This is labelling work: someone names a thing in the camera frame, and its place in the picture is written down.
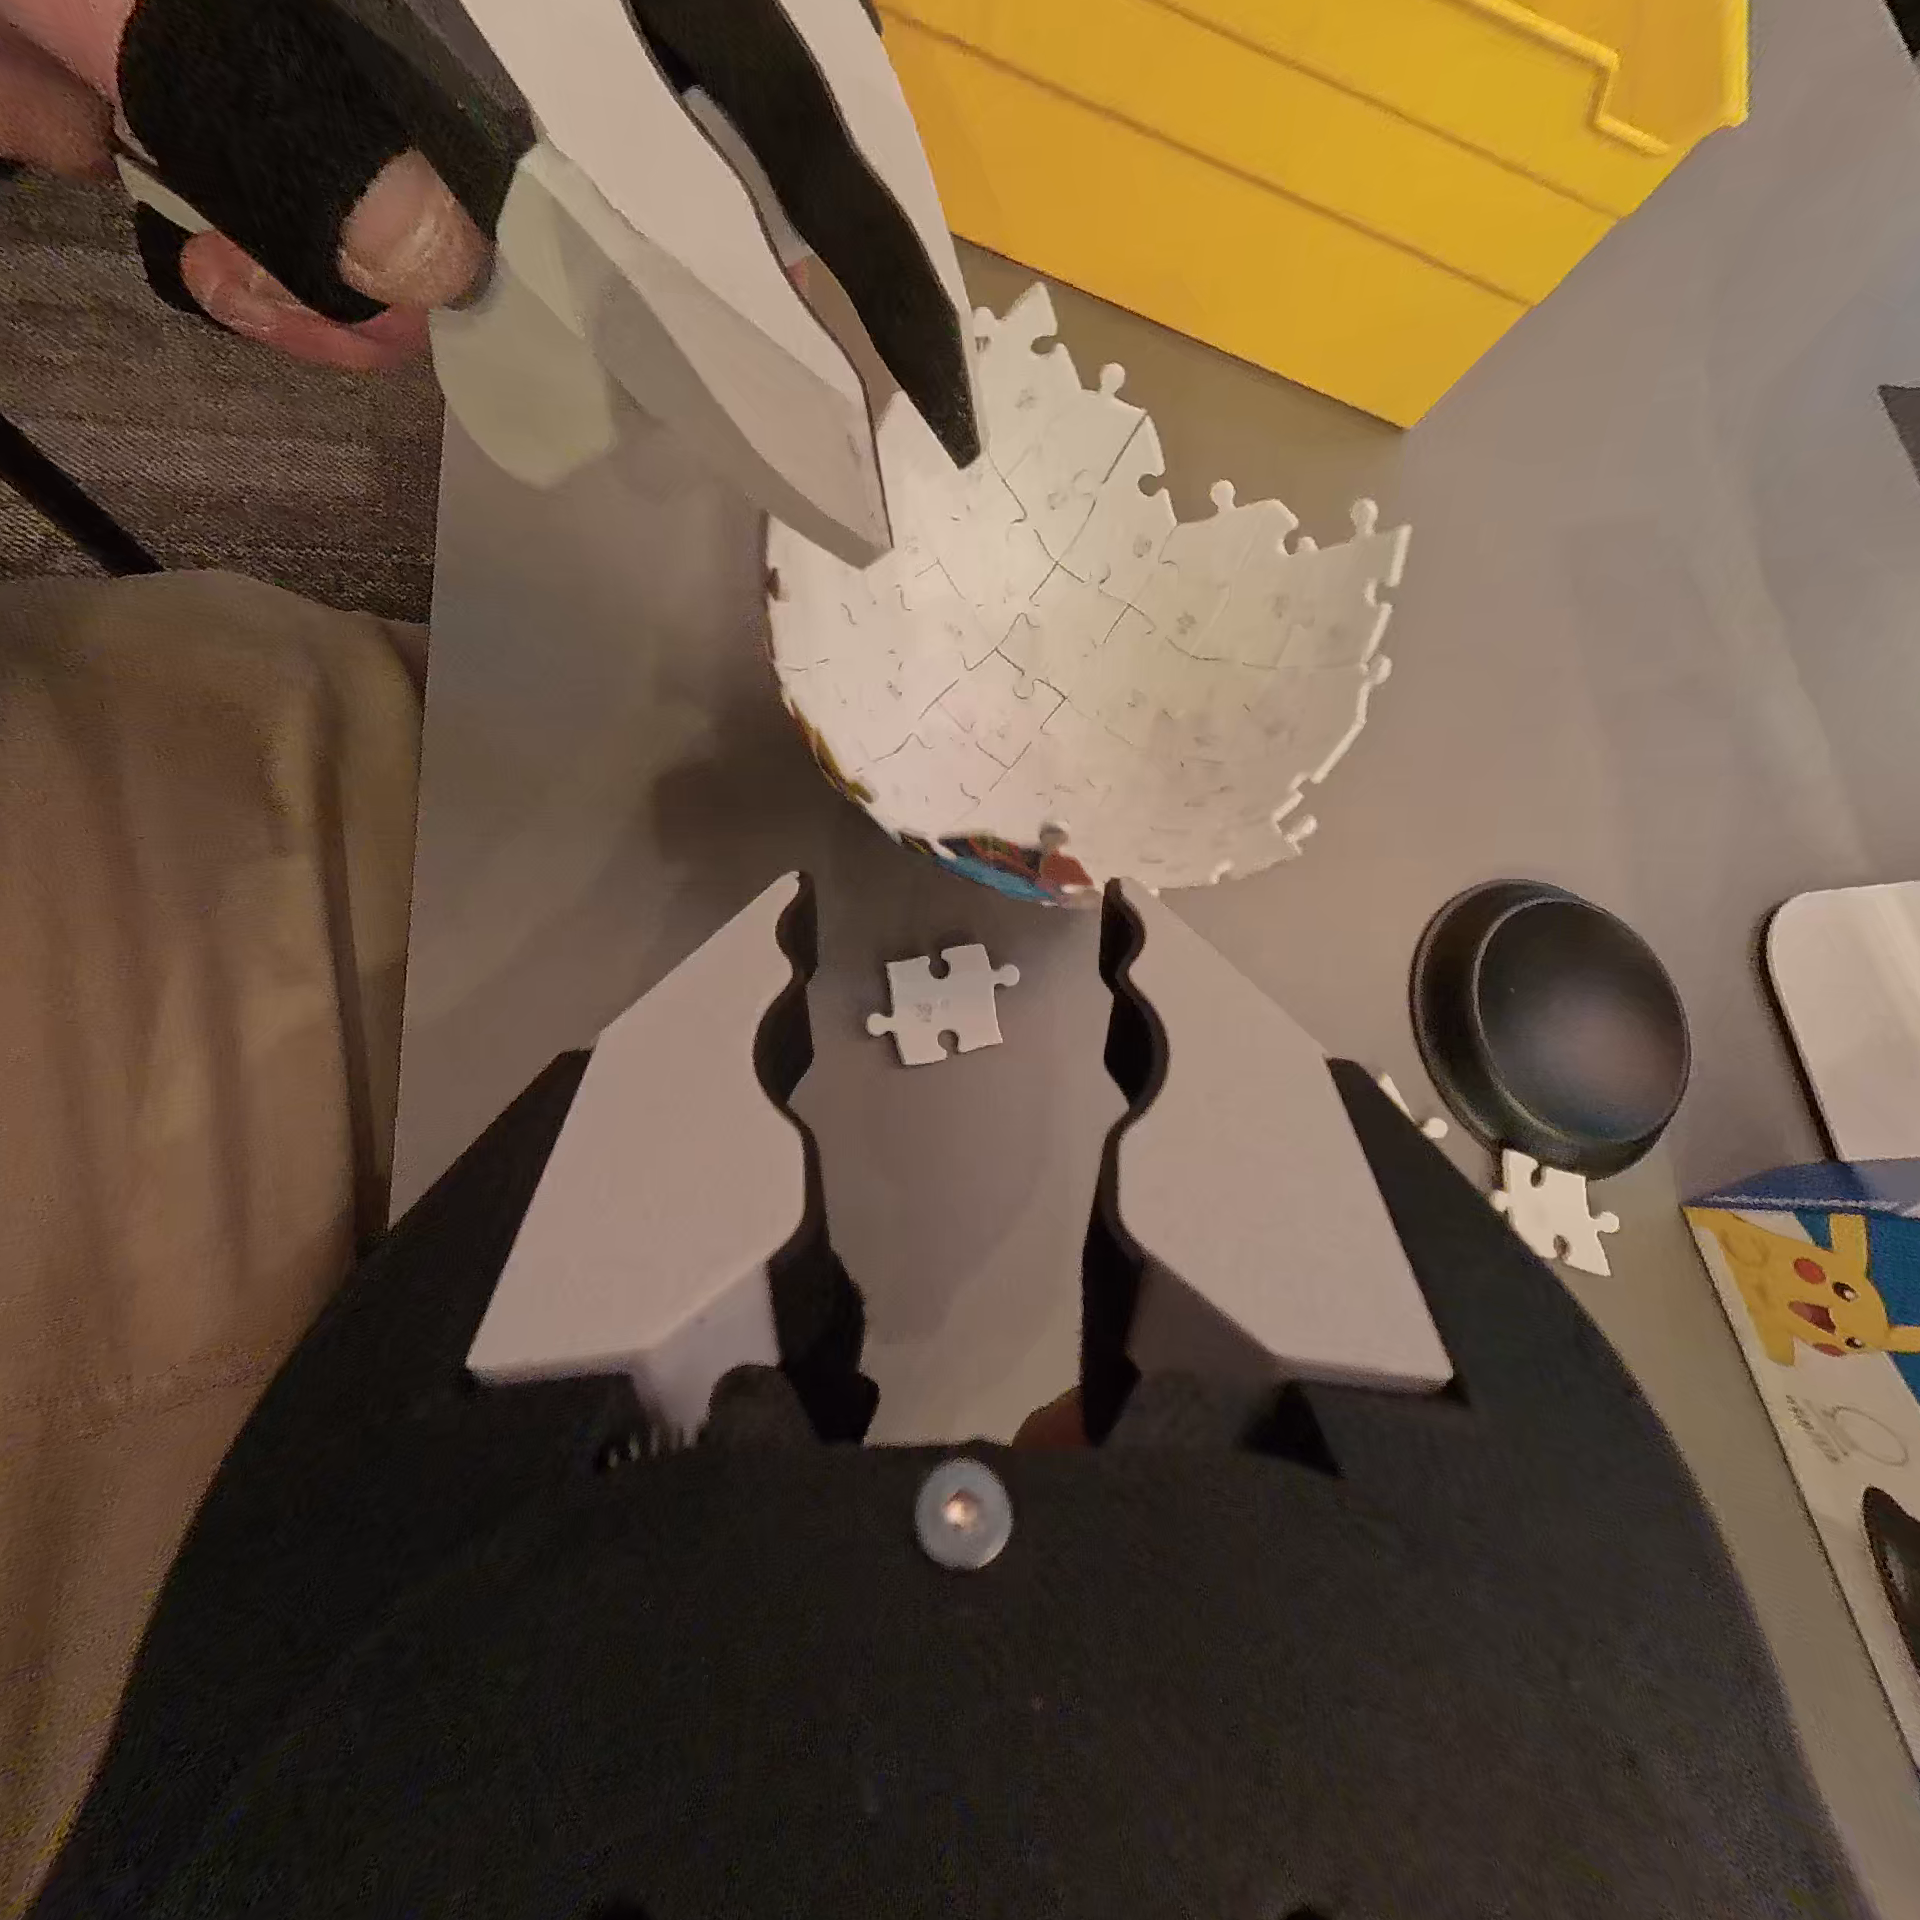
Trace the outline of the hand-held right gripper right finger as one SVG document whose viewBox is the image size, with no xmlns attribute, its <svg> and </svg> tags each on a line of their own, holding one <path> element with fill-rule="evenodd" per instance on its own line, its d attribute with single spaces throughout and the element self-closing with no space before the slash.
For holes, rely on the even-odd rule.
<svg viewBox="0 0 1920 1920">
<path fill-rule="evenodd" d="M 1078 1403 L 1106 1443 L 1152 1380 L 1255 1433 L 1296 1384 L 1426 1396 L 1453 1367 L 1332 1056 L 1134 879 L 1100 904 L 1121 1110 L 1082 1244 Z"/>
</svg>

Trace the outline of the yellow plastic bin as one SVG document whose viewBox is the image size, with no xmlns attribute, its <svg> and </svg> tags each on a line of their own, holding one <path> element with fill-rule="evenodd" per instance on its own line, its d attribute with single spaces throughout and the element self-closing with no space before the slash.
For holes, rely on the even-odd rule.
<svg viewBox="0 0 1920 1920">
<path fill-rule="evenodd" d="M 1744 2 L 888 2 L 954 231 L 1408 428 L 1707 136 Z"/>
</svg>

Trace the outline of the person's left hand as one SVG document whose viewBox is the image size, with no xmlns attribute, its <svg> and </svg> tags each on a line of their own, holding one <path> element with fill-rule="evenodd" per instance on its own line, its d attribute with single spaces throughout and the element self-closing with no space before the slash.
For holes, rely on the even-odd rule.
<svg viewBox="0 0 1920 1920">
<path fill-rule="evenodd" d="M 53 180 L 111 181 L 126 132 L 118 71 L 132 3 L 4 3 L 4 169 Z M 426 156 L 383 158 L 352 205 L 313 209 L 293 184 L 299 218 L 331 253 L 334 274 L 374 312 L 342 321 L 290 291 L 217 229 L 169 235 L 160 274 L 189 314 L 295 361 L 334 372 L 383 372 L 426 350 L 428 314 L 450 307 L 485 275 L 491 244 Z"/>
</svg>

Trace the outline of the person's beige trouser leg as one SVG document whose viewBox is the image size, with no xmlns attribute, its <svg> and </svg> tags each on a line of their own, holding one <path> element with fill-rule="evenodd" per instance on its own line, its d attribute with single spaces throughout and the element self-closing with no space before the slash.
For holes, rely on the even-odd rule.
<svg viewBox="0 0 1920 1920">
<path fill-rule="evenodd" d="M 426 640 L 221 571 L 2 593 L 2 1892 L 387 1219 Z"/>
</svg>

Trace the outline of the blue yellow printed puzzle box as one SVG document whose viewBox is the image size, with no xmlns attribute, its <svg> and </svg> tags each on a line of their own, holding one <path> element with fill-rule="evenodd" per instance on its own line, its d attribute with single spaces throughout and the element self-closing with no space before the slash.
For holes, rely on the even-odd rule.
<svg viewBox="0 0 1920 1920">
<path fill-rule="evenodd" d="M 1917 1161 L 1786 1164 L 1682 1216 L 1917 1753 Z"/>
</svg>

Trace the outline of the black chair base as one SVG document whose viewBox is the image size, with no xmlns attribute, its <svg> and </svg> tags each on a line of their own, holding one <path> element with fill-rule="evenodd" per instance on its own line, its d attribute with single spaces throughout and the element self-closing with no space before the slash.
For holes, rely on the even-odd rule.
<svg viewBox="0 0 1920 1920">
<path fill-rule="evenodd" d="M 2 413 L 2 480 L 109 578 L 164 571 L 164 563 L 8 413 Z"/>
</svg>

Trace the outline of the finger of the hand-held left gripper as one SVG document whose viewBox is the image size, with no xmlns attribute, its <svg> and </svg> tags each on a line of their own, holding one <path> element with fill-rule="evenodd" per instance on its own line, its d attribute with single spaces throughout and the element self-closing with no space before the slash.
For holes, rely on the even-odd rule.
<svg viewBox="0 0 1920 1920">
<path fill-rule="evenodd" d="M 875 7 L 638 2 L 630 15 L 670 81 L 737 137 L 952 466 L 971 468 L 970 307 Z"/>
<path fill-rule="evenodd" d="M 892 521 L 863 388 L 630 12 L 464 12 L 533 142 L 491 279 L 447 315 L 451 419 L 509 478 L 553 488 L 612 451 L 623 394 L 761 511 L 872 563 Z"/>
</svg>

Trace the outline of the white half-built puzzle ball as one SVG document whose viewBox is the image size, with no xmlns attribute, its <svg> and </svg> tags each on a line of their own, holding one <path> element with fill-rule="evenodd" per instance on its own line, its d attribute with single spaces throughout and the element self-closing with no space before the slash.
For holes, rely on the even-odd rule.
<svg viewBox="0 0 1920 1920">
<path fill-rule="evenodd" d="M 879 413 L 881 558 L 768 523 L 770 657 L 822 774 L 894 841 L 1013 899 L 1296 857 L 1389 674 L 1412 530 L 1364 496 L 1320 544 L 1228 480 L 1182 520 L 1149 412 L 1115 361 L 1078 372 L 1044 282 L 980 305 L 971 345 L 970 468 L 906 395 Z"/>
</svg>

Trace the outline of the black round ball stand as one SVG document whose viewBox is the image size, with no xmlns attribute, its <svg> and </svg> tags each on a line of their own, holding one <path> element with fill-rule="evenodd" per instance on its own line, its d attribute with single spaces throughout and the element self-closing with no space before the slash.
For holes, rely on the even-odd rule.
<svg viewBox="0 0 1920 1920">
<path fill-rule="evenodd" d="M 1450 897 L 1408 968 L 1433 1092 L 1490 1147 L 1604 1182 L 1670 1128 L 1691 1074 L 1682 999 L 1618 914 L 1538 877 Z"/>
</svg>

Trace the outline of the white rounded board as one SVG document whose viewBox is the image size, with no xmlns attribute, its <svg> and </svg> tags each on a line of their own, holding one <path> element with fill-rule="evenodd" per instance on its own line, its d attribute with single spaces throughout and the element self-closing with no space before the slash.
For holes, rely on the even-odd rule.
<svg viewBox="0 0 1920 1920">
<path fill-rule="evenodd" d="M 1765 978 L 1835 1160 L 1917 1156 L 1917 882 L 1801 892 L 1762 936 Z"/>
</svg>

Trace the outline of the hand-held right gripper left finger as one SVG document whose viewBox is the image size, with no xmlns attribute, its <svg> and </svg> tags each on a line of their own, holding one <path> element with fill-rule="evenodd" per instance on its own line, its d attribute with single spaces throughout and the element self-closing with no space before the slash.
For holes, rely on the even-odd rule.
<svg viewBox="0 0 1920 1920">
<path fill-rule="evenodd" d="M 815 964 L 812 879 L 784 873 L 601 1030 L 468 1347 L 473 1377 L 623 1377 L 653 1428 L 691 1436 L 725 1375 L 763 1367 L 824 1440 L 868 1436 L 863 1302 L 791 1100 Z"/>
</svg>

